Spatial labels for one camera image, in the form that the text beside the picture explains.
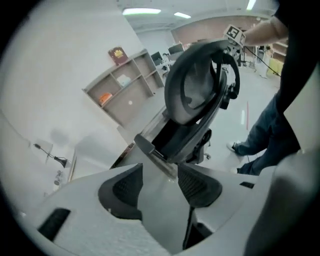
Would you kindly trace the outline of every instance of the jeans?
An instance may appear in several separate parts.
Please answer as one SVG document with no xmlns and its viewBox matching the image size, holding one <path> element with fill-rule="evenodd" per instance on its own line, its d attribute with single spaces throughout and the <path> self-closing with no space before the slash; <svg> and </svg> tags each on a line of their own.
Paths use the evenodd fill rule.
<svg viewBox="0 0 320 256">
<path fill-rule="evenodd" d="M 235 144 L 233 148 L 239 156 L 255 155 L 266 149 L 262 156 L 238 168 L 239 174 L 256 176 L 264 168 L 277 165 L 283 158 L 300 149 L 286 118 L 278 113 L 276 96 L 263 110 L 246 141 Z"/>
</svg>

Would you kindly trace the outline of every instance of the computer monitor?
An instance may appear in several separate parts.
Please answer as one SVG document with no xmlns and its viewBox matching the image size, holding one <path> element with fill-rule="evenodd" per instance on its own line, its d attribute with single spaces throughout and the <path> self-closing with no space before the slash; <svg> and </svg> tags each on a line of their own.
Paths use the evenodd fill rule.
<svg viewBox="0 0 320 256">
<path fill-rule="evenodd" d="M 179 53 L 179 52 L 183 52 L 184 48 L 182 47 L 182 44 L 179 43 L 179 44 L 176 44 L 176 45 L 171 46 L 170 48 L 168 48 L 168 51 L 172 55 L 172 54 L 176 54 L 176 53 Z"/>
<path fill-rule="evenodd" d="M 162 63 L 162 60 L 161 59 L 157 59 L 157 60 L 155 60 L 153 62 L 154 62 L 155 66 L 158 66 L 158 65 L 160 65 Z"/>
<path fill-rule="evenodd" d="M 151 59 L 153 60 L 153 62 L 156 62 L 158 60 L 162 61 L 162 57 L 161 57 L 160 52 L 156 52 L 156 53 L 152 54 Z"/>
</svg>

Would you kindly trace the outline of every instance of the shelf compartment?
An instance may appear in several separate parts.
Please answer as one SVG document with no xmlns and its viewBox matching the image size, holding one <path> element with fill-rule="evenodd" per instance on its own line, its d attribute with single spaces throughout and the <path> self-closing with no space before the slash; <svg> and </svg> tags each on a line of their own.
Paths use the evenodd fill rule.
<svg viewBox="0 0 320 256">
<path fill-rule="evenodd" d="M 146 75 L 144 78 L 147 79 L 148 77 L 152 76 L 155 72 L 157 72 L 157 70 L 152 71 L 151 73 Z"/>
<path fill-rule="evenodd" d="M 282 56 L 286 56 L 286 55 L 287 55 L 286 53 L 281 52 L 281 51 L 279 51 L 279 50 L 277 50 L 277 49 L 273 49 L 273 51 L 274 51 L 276 54 L 280 54 L 280 55 L 282 55 Z"/>
<path fill-rule="evenodd" d="M 153 74 L 148 76 L 145 80 L 146 80 L 149 88 L 151 89 L 152 94 L 156 94 L 156 91 L 159 88 L 164 87 L 164 83 L 163 83 L 158 72 L 154 72 Z"/>
<path fill-rule="evenodd" d="M 123 90 L 125 90 L 128 86 L 130 86 L 132 83 L 134 83 L 136 80 L 138 80 L 139 78 L 141 78 L 142 75 L 138 75 L 136 78 L 134 78 L 130 83 L 128 83 L 126 86 L 122 87 L 121 90 L 119 90 L 115 95 L 113 95 L 109 100 L 107 100 L 101 107 L 104 108 L 107 104 L 109 104 L 110 102 L 112 102 L 113 100 L 115 100 L 117 98 L 117 96 L 119 94 L 122 93 Z"/>
<path fill-rule="evenodd" d="M 117 94 L 121 90 L 121 86 L 117 81 L 111 76 L 107 75 L 95 86 L 93 86 L 87 94 L 100 105 L 99 99 L 105 93 L 110 93 L 112 95 Z"/>
<path fill-rule="evenodd" d="M 143 79 L 139 77 L 133 81 L 130 86 L 123 88 L 113 100 L 111 98 L 103 106 L 103 110 L 124 128 L 137 116 L 145 101 L 151 97 L 144 86 Z"/>
<path fill-rule="evenodd" d="M 151 59 L 151 57 L 147 53 L 143 54 L 139 57 L 136 57 L 134 59 L 134 62 L 144 77 L 146 77 L 151 72 L 156 70 L 156 66 L 155 66 L 153 60 Z"/>
<path fill-rule="evenodd" d="M 276 42 L 277 45 L 288 48 L 288 45 L 283 42 Z"/>
<path fill-rule="evenodd" d="M 140 75 L 140 71 L 133 60 L 128 61 L 126 64 L 121 65 L 115 71 L 112 72 L 112 75 L 115 79 L 118 79 L 120 76 L 125 75 L 131 80 L 135 79 Z"/>
</svg>

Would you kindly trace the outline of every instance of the black mesh pad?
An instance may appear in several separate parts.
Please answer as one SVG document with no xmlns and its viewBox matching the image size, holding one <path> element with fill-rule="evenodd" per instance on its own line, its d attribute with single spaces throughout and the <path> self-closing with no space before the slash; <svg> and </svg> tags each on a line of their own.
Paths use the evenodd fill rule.
<svg viewBox="0 0 320 256">
<path fill-rule="evenodd" d="M 185 199 L 193 208 L 211 205 L 222 192 L 219 181 L 185 164 L 178 166 L 178 184 Z"/>
<path fill-rule="evenodd" d="M 143 165 L 135 167 L 105 181 L 98 191 L 102 206 L 119 219 L 142 220 L 137 209 L 139 193 L 143 187 Z"/>
</svg>

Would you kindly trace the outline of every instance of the sneaker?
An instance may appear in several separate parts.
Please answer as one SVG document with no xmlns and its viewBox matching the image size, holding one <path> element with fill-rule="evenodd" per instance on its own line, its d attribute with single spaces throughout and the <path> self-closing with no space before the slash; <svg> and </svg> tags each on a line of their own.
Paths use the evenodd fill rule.
<svg viewBox="0 0 320 256">
<path fill-rule="evenodd" d="M 232 174 L 237 174 L 238 173 L 238 168 L 231 168 L 230 173 Z"/>
<path fill-rule="evenodd" d="M 237 142 L 233 142 L 233 141 L 232 141 L 232 142 L 228 142 L 228 143 L 226 144 L 226 147 L 227 147 L 230 151 L 236 152 L 234 146 L 235 146 L 235 144 L 238 144 L 238 143 L 240 143 L 239 140 L 238 140 Z"/>
</svg>

